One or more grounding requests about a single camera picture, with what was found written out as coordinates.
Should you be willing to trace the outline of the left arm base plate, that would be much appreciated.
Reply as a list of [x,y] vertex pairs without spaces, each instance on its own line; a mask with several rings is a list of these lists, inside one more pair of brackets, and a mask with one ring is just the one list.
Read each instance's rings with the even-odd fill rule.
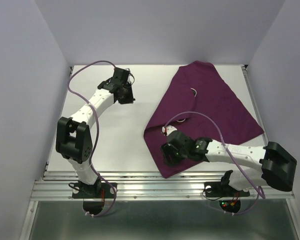
[[72,190],[73,199],[114,199],[115,193],[113,188],[102,181],[94,185],[88,185],[81,181],[70,182],[68,186]]

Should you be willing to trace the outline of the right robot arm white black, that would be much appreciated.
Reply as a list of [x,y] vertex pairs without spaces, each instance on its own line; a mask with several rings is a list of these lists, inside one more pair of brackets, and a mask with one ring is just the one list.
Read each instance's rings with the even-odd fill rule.
[[161,146],[164,161],[171,167],[186,160],[193,163],[234,164],[218,182],[209,183],[210,194],[230,196],[248,188],[269,186],[281,192],[291,192],[297,160],[276,142],[266,146],[243,146],[199,137],[192,139],[173,126],[162,128],[166,143]]

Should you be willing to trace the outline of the purple surgical cloth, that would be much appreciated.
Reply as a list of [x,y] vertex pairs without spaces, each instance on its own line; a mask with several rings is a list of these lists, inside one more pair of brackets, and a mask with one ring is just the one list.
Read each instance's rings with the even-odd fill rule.
[[172,123],[178,130],[197,139],[208,137],[227,144],[241,145],[264,133],[236,94],[209,62],[194,61],[178,68],[170,85],[145,127],[143,138],[164,178],[195,165],[186,160],[180,166],[165,164],[161,146],[167,142],[162,127]]

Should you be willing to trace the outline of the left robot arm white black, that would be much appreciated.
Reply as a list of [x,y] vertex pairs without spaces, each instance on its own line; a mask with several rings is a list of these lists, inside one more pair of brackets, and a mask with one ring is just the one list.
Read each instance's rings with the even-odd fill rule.
[[132,104],[134,77],[128,68],[114,68],[112,77],[102,81],[94,94],[70,117],[57,122],[55,149],[68,160],[78,176],[70,184],[73,198],[96,198],[102,194],[102,182],[92,164],[94,143],[91,128],[101,114],[115,103]]

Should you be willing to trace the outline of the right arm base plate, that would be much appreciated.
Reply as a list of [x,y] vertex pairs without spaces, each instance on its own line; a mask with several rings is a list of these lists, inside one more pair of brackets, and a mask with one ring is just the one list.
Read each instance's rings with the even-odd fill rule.
[[231,186],[223,186],[219,181],[208,181],[204,183],[203,194],[208,198],[225,198],[225,197],[249,197],[250,192],[236,190]]

